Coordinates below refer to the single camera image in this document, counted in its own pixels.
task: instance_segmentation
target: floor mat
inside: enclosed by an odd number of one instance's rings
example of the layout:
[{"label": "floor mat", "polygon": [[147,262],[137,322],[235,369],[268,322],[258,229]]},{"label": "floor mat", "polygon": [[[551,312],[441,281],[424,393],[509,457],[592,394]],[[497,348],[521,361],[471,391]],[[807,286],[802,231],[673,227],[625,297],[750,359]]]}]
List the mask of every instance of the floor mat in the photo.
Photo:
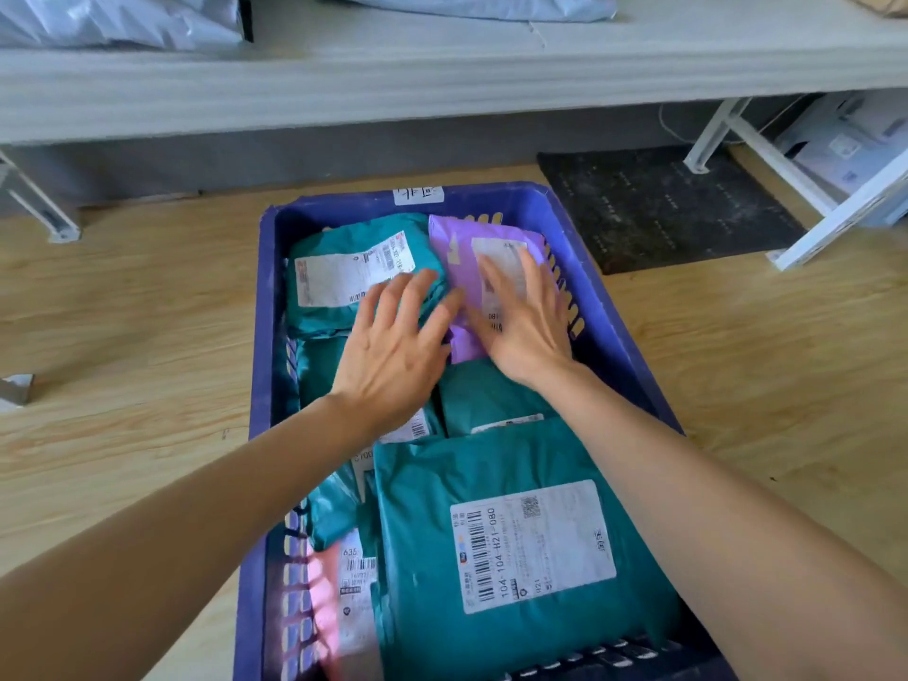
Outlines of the floor mat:
[{"label": "floor mat", "polygon": [[539,167],[605,274],[772,251],[803,227],[724,150],[708,174],[687,146],[539,154]]}]

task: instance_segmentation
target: forearm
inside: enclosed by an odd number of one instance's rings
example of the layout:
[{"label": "forearm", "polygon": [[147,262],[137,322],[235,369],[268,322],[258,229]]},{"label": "forearm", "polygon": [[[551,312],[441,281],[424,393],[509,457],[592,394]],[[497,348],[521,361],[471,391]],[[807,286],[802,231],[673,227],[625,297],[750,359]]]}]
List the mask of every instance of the forearm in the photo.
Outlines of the forearm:
[{"label": "forearm", "polygon": [[319,400],[0,579],[5,677],[144,676],[255,541],[369,444],[352,415]]},{"label": "forearm", "polygon": [[908,606],[888,574],[585,367],[539,381],[739,674],[904,675]]}]

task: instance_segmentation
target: gray plastic bag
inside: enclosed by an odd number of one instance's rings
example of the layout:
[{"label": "gray plastic bag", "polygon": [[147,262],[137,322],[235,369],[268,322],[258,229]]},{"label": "gray plastic bag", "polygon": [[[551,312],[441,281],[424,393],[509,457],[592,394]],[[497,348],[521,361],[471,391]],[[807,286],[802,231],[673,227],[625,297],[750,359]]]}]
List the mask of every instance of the gray plastic bag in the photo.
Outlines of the gray plastic bag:
[{"label": "gray plastic bag", "polygon": [[600,21],[611,19],[615,0],[351,0],[398,11],[503,21]]},{"label": "gray plastic bag", "polygon": [[243,41],[239,0],[0,0],[0,46],[132,43],[201,50]]}]

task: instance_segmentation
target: blue plastic basket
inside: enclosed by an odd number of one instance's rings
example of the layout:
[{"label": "blue plastic basket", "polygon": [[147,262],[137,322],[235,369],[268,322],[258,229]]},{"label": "blue plastic basket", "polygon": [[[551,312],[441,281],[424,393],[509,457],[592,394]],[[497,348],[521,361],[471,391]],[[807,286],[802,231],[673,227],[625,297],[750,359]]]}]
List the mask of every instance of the blue plastic basket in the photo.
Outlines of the blue plastic basket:
[{"label": "blue plastic basket", "polygon": [[[549,189],[534,183],[508,182],[445,187],[443,192],[407,190],[408,203],[441,195],[442,202],[406,207],[397,206],[390,191],[313,196],[266,211],[259,239],[250,437],[265,432],[299,408],[295,344],[287,339],[283,327],[283,270],[290,246],[325,227],[400,211],[475,218],[541,233],[548,243],[549,260],[559,285],[571,298],[570,335],[575,358],[628,400],[680,430],[608,297],[595,262]],[[304,540],[297,508],[244,559],[234,681],[294,681],[323,676],[314,655],[318,632],[312,621],[305,550],[301,549]],[[630,641],[631,647],[623,645],[624,641],[610,641],[610,645],[604,641],[601,648],[580,650],[555,667],[515,670],[514,676],[549,679],[569,671],[572,679],[733,678],[716,646],[687,608],[673,639],[674,643],[661,650],[646,649],[646,641]]]}]

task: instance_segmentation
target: wooden floor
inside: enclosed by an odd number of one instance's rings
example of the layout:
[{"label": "wooden floor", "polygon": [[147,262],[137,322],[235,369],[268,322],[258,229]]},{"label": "wooden floor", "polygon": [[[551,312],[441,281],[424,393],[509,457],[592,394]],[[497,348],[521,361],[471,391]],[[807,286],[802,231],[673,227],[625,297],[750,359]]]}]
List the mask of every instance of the wooden floor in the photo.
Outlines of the wooden floor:
[{"label": "wooden floor", "polygon": [[[544,182],[522,167],[99,210],[68,246],[28,219],[0,224],[0,373],[36,374],[34,402],[0,415],[0,572],[245,440],[267,205],[517,179]],[[757,254],[605,282],[692,439],[908,583],[901,229],[856,230],[785,274]],[[230,677],[236,586],[153,678]]]}]

